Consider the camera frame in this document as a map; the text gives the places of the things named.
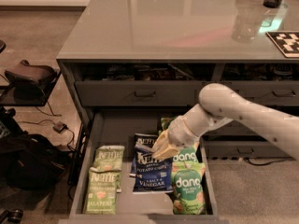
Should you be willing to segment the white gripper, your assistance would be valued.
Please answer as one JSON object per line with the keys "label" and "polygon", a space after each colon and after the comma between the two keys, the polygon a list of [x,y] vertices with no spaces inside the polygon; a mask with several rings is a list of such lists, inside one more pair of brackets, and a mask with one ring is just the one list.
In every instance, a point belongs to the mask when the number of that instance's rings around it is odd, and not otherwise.
{"label": "white gripper", "polygon": [[162,131],[156,139],[152,147],[153,158],[157,160],[172,158],[183,148],[192,147],[198,141],[199,137],[189,129],[185,119],[178,116],[170,122],[168,129]]}

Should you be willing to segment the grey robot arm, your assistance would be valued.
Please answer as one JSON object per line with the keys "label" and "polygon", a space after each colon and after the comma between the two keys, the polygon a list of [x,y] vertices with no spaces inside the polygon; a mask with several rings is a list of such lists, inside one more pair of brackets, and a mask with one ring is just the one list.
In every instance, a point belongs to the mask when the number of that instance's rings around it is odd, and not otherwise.
{"label": "grey robot arm", "polygon": [[152,148],[158,160],[172,158],[200,137],[237,121],[299,160],[299,118],[276,109],[255,104],[220,83],[206,85],[199,92],[199,102],[187,113],[176,117]]}

